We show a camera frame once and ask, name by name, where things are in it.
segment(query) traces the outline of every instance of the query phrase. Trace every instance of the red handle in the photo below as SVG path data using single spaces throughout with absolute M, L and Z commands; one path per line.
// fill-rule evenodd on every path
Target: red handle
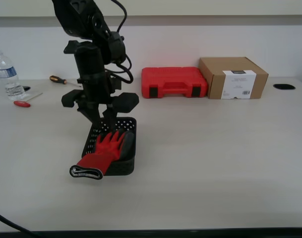
M 187 85 L 183 82 L 169 82 L 163 85 L 164 94 L 185 94 Z
M 22 108 L 29 108 L 31 106 L 29 103 L 23 101 L 14 101 L 14 104 Z

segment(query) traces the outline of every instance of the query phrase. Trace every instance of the bottle label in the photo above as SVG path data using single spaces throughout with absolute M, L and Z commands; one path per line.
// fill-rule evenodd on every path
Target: bottle label
M 16 75 L 17 73 L 14 67 L 8 69 L 0 69 L 0 78 L 11 78 Z

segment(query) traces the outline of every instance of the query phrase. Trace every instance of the red glove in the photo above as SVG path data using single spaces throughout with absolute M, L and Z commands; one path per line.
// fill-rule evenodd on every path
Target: red glove
M 85 155 L 77 165 L 72 166 L 70 175 L 74 178 L 102 179 L 110 164 L 125 157 L 133 144 L 134 134 L 131 131 L 120 133 L 117 131 L 113 135 L 110 132 L 104 139 L 99 135 L 95 152 Z

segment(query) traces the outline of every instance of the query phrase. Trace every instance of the black cord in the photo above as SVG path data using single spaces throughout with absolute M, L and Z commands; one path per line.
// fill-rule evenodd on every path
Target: black cord
M 4 224 L 8 225 L 9 227 L 12 227 L 22 233 L 25 233 L 27 235 L 29 235 L 30 237 L 34 237 L 34 238 L 43 238 L 42 236 L 39 236 L 23 227 L 20 227 L 19 225 L 9 221 L 7 218 L 3 217 L 0 215 L 0 222 L 3 222 Z
M 120 2 L 118 2 L 117 0 L 111 0 L 111 1 L 114 2 L 116 5 L 118 5 L 124 12 L 124 18 L 123 18 L 122 22 L 120 23 L 120 25 L 117 29 L 117 32 L 119 32 L 121 27 L 123 26 L 124 22 L 127 19 L 127 11 L 126 11 L 125 7 Z
M 133 75 L 132 75 L 132 73 L 130 72 L 130 70 L 128 70 L 126 67 L 124 67 L 124 66 L 121 65 L 121 64 L 117 64 L 117 66 L 118 66 L 120 69 L 123 69 L 123 71 L 126 72 L 126 73 L 128 74 L 130 80 L 126 80 L 126 79 L 124 79 L 124 78 L 122 78 L 122 77 L 120 77 L 119 75 L 116 75 L 116 74 L 114 74 L 114 73 L 110 73 L 110 75 L 113 76 L 113 77 L 115 77 L 115 78 L 117 78 L 117 79 L 119 79 L 119 80 L 121 80 L 121 81 L 124 82 L 124 83 L 131 84 L 131 83 L 133 82 Z
M 129 62 L 129 68 L 128 68 L 128 70 L 131 70 L 132 69 L 132 61 L 129 58 L 129 56 L 125 55 L 125 57 L 127 58 L 127 61 Z M 107 69 L 107 68 L 106 68 L 106 71 L 108 71 L 110 73 L 126 73 L 125 71 L 113 71 L 113 70 L 110 70 L 110 69 Z

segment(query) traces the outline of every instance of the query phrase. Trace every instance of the screwdriver handle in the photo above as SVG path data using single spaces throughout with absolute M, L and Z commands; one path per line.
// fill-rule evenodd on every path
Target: screwdriver handle
M 21 107 L 21 108 L 29 108 L 29 107 L 31 107 L 31 105 L 29 103 L 23 102 L 23 101 L 15 101 L 14 105 L 17 105 L 18 107 Z
M 67 80 L 66 79 L 61 79 L 61 78 L 59 78 L 57 76 L 54 76 L 54 75 L 50 76 L 50 81 L 54 82 L 54 83 L 67 84 Z

